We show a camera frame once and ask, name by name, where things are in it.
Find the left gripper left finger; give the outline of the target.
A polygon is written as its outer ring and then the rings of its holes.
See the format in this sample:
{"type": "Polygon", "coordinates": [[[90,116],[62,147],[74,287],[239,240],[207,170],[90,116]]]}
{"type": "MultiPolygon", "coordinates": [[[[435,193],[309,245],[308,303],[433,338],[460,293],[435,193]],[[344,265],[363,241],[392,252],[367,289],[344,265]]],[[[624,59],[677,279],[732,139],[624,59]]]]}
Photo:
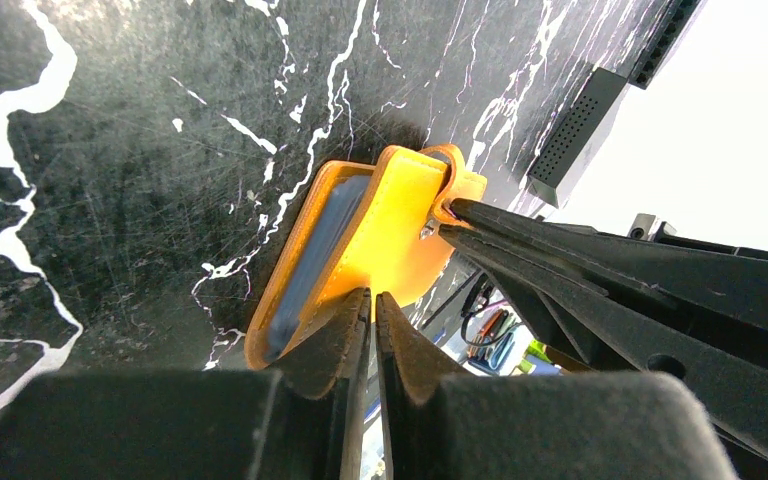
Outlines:
{"type": "Polygon", "coordinates": [[[371,294],[263,370],[42,375],[0,418],[0,479],[353,479],[371,294]]]}

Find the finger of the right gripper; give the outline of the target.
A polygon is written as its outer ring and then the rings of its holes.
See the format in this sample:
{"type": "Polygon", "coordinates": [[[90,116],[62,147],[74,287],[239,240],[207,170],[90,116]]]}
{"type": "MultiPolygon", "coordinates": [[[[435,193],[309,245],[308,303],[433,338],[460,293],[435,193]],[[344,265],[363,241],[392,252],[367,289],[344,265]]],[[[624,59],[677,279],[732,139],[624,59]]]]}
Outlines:
{"type": "Polygon", "coordinates": [[[504,252],[467,228],[442,235],[472,258],[545,344],[594,370],[621,364],[680,380],[728,437],[768,461],[768,332],[697,306],[663,306],[630,291],[574,278],[504,252]]]}
{"type": "Polygon", "coordinates": [[[697,306],[768,332],[768,251],[668,236],[650,242],[456,199],[456,218],[504,252],[663,306],[697,306]]]}

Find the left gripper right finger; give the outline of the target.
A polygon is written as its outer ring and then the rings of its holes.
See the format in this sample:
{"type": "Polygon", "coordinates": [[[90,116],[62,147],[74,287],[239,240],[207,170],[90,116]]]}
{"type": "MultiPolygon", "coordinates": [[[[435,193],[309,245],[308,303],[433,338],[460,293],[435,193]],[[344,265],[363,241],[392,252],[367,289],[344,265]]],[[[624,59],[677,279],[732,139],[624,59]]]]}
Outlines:
{"type": "Polygon", "coordinates": [[[375,300],[391,479],[732,479],[701,403],[665,374],[477,376],[375,300]]]}

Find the orange card holder wallet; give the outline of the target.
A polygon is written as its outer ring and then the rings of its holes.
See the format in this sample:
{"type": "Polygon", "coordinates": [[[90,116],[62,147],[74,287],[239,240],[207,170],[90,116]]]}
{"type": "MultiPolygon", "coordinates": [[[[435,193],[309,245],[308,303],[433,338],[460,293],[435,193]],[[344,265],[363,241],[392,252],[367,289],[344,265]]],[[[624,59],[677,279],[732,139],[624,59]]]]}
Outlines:
{"type": "Polygon", "coordinates": [[[264,369],[321,328],[353,290],[387,292],[404,307],[436,282],[454,248],[436,233],[460,225],[455,199],[480,200],[484,176],[470,171],[461,150],[441,144],[415,151],[386,147],[376,164],[326,162],[317,172],[246,332],[244,355],[264,369]],[[314,232],[336,190],[366,185],[333,248],[305,263],[314,232]]]}

